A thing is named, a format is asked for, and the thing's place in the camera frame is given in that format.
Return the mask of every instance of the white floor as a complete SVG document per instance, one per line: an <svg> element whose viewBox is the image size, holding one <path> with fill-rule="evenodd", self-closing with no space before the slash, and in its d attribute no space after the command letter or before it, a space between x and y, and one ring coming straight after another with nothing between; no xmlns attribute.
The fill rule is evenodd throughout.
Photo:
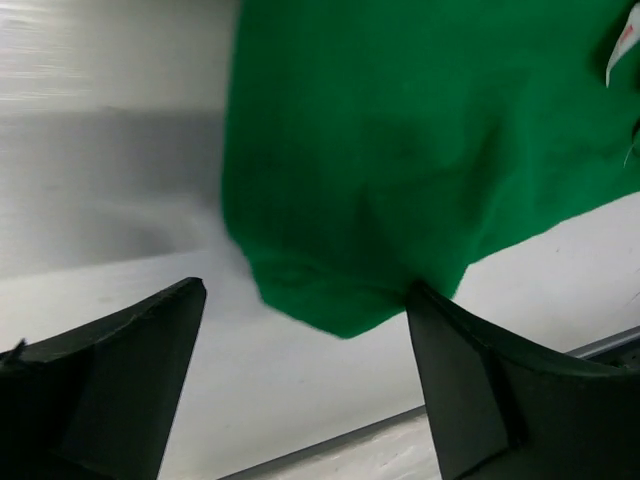
<svg viewBox="0 0 640 480"><path fill-rule="evenodd" d="M0 349L201 276L209 302L165 480L217 479L422 402L403 318L349 342L312 331L259 302L226 237L236 7L0 0ZM559 350L635 326L638 211L624 199L500 253L470 269L458 301ZM414 422L275 478L435 472Z"/></svg>

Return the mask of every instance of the white label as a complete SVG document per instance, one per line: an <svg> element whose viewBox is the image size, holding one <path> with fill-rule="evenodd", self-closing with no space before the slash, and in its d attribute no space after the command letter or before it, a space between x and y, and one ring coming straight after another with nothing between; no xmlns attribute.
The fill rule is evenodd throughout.
<svg viewBox="0 0 640 480"><path fill-rule="evenodd" d="M625 54L640 40L640 2L631 9L629 19L620 34L616 46L613 49L609 63L607 64L606 84L609 86L611 80L611 70Z"/></svg>

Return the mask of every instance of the black plastic piece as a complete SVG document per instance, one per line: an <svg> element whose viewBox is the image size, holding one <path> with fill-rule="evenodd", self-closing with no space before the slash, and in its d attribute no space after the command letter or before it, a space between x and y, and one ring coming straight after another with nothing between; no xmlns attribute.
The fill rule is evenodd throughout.
<svg viewBox="0 0 640 480"><path fill-rule="evenodd" d="M157 478L205 298L186 279L0 354L0 478Z"/></svg>
<svg viewBox="0 0 640 480"><path fill-rule="evenodd" d="M443 480L640 478L637 335L561 354L424 284L407 312Z"/></svg>

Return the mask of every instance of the green cloth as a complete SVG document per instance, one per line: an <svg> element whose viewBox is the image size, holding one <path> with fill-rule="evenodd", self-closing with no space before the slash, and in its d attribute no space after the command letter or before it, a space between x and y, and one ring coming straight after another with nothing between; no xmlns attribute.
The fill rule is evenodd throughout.
<svg viewBox="0 0 640 480"><path fill-rule="evenodd" d="M264 301L351 337L639 190L633 3L246 0L223 208Z"/></svg>

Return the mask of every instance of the green fabric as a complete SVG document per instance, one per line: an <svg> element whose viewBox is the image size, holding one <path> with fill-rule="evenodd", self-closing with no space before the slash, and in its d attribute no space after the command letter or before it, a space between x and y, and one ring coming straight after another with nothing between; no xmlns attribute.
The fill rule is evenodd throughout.
<svg viewBox="0 0 640 480"><path fill-rule="evenodd" d="M246 0L223 205L265 302L351 337L639 190L633 3Z"/></svg>

